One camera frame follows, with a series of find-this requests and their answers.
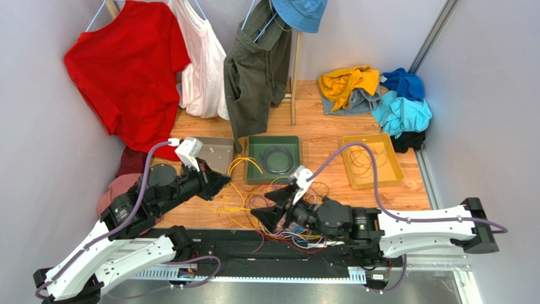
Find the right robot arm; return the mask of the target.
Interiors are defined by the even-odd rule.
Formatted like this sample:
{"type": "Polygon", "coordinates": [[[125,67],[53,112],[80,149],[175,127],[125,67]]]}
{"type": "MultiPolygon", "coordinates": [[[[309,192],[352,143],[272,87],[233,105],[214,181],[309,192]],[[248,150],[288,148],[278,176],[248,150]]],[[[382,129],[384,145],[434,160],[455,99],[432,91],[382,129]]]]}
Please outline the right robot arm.
{"type": "Polygon", "coordinates": [[[487,219],[479,199],[440,210],[406,212],[343,205],[323,198],[320,204],[294,202],[299,188],[290,184],[266,193],[272,206],[250,213],[269,231],[279,224],[297,224],[328,241],[346,244],[364,259],[400,258],[411,252],[459,247],[467,254],[496,253],[494,222],[487,219]]]}

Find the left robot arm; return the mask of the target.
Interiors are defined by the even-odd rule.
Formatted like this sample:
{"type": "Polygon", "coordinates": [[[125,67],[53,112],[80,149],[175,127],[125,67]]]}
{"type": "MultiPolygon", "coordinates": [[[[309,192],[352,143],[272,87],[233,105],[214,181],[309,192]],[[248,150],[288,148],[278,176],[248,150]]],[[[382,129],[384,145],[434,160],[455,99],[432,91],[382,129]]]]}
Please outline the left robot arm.
{"type": "Polygon", "coordinates": [[[166,164],[147,167],[103,210],[77,249],[59,265],[34,273],[36,297],[43,303],[98,303],[121,282],[158,264],[199,262],[185,227],[175,225],[155,237],[146,233],[180,204],[194,197],[211,201],[230,182],[199,158],[181,174],[166,164]]]}

